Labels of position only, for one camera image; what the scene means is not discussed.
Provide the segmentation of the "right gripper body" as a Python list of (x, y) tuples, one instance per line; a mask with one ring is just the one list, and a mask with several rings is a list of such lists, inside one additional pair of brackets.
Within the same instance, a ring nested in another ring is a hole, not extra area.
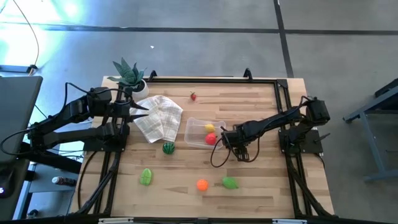
[(246, 147), (249, 141), (244, 138), (241, 131), (238, 130), (224, 130), (221, 133), (222, 143), (227, 148), (241, 148)]

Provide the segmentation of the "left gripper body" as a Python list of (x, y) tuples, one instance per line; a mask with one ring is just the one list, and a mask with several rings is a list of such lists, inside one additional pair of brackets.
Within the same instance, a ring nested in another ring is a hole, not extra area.
[(130, 107), (131, 104), (129, 102), (117, 101), (114, 103), (114, 114), (113, 114), (113, 123), (117, 123), (120, 119), (121, 121), (125, 121), (127, 123), (132, 122), (132, 118), (130, 115)]

